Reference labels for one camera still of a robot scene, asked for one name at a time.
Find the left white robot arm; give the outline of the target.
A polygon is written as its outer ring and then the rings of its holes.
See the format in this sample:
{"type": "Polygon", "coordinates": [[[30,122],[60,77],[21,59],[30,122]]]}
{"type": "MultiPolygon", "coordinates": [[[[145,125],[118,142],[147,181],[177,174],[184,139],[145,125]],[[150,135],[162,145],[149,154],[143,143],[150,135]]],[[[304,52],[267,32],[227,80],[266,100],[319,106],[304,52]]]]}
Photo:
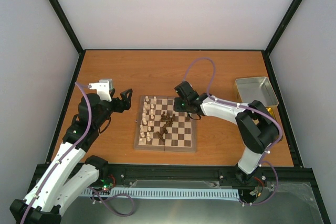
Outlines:
{"type": "Polygon", "coordinates": [[[102,133],[101,126],[110,124],[112,113],[130,109],[132,89],[121,92],[118,98],[113,97],[114,92],[99,84],[96,93],[82,94],[78,114],[66,130],[55,158],[24,199],[12,202],[10,211],[17,223],[60,223],[87,187],[108,180],[108,162],[94,155],[74,175],[71,172],[102,133]]]}

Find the dark chess piece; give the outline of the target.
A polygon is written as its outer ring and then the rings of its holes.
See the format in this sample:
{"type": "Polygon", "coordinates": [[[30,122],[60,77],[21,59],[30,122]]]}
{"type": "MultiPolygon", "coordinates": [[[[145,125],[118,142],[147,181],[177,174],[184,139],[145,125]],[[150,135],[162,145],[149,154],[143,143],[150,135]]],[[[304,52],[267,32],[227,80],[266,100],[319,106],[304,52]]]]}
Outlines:
{"type": "Polygon", "coordinates": [[[191,121],[191,118],[190,118],[189,114],[186,115],[185,120],[186,120],[186,122],[190,122],[191,121]]]}

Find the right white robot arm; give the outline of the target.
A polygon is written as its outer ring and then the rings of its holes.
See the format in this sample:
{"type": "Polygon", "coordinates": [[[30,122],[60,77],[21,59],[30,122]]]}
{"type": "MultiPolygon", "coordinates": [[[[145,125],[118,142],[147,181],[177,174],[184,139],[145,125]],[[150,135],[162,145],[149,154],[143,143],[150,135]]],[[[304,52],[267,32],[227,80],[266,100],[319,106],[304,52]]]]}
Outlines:
{"type": "Polygon", "coordinates": [[[196,114],[199,118],[212,116],[237,125],[245,146],[235,168],[236,179],[241,184],[253,177],[264,155],[282,138],[279,123],[260,101],[234,103],[209,93],[198,94],[187,81],[177,85],[175,92],[178,95],[174,99],[175,111],[186,112],[188,116],[196,114]]]}

